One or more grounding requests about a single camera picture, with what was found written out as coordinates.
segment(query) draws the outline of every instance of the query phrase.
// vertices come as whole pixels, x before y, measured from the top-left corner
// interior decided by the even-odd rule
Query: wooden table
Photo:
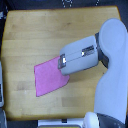
[[[75,118],[93,111],[95,88],[106,71],[101,63],[41,97],[36,97],[34,66],[58,56],[66,44],[94,35],[113,17],[120,19],[116,7],[10,11],[1,55],[7,119]]]

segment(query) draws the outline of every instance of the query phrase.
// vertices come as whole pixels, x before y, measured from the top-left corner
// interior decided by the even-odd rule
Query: wooden tabletop
[[[34,66],[58,56],[66,44],[94,35],[109,18],[120,19],[116,7],[10,11],[1,54],[7,119],[75,118],[93,111],[95,88],[106,72],[101,63],[41,97],[36,97]]]

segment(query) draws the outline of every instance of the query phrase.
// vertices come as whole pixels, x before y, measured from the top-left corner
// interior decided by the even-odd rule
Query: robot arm
[[[2,66],[0,62],[0,128],[7,128],[6,114],[2,109],[4,106]]]
[[[124,128],[127,109],[128,33],[118,19],[109,19],[101,27],[99,42],[94,36],[76,41],[60,51],[58,68],[63,75],[91,68],[100,54],[109,59],[108,70],[98,82],[94,113],[84,118],[85,128]]]

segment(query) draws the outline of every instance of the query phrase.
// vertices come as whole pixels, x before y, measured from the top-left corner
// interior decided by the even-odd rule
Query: pink towel
[[[36,96],[47,94],[67,84],[69,75],[61,74],[58,59],[59,57],[56,57],[34,67]]]

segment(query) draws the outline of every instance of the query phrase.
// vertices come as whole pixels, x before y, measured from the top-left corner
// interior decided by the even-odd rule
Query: pink cloth
[[[67,84],[69,75],[61,74],[58,59],[59,57],[56,57],[34,67],[36,96],[47,94]]]

